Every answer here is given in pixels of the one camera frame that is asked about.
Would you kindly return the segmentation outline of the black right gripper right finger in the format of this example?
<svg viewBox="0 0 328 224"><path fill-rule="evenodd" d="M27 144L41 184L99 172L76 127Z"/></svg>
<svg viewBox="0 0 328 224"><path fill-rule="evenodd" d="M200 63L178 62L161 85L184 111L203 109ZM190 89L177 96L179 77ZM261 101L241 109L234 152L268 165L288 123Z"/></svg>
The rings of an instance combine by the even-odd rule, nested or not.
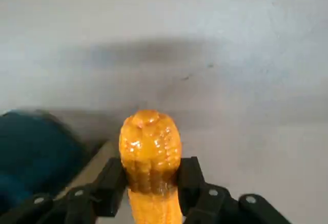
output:
<svg viewBox="0 0 328 224"><path fill-rule="evenodd" d="M181 160L177 173L179 205L188 224L290 224L260 195L234 199L227 188L207 183L198 158Z"/></svg>

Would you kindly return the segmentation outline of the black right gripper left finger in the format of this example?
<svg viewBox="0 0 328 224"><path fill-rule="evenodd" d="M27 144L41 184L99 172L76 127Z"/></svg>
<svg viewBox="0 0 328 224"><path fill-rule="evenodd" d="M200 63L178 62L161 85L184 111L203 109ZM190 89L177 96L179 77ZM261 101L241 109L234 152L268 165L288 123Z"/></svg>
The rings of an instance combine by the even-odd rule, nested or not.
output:
<svg viewBox="0 0 328 224"><path fill-rule="evenodd" d="M92 183L59 199L36 194L3 214L1 223L96 223L99 217L115 217L126 186L121 161L112 157Z"/></svg>

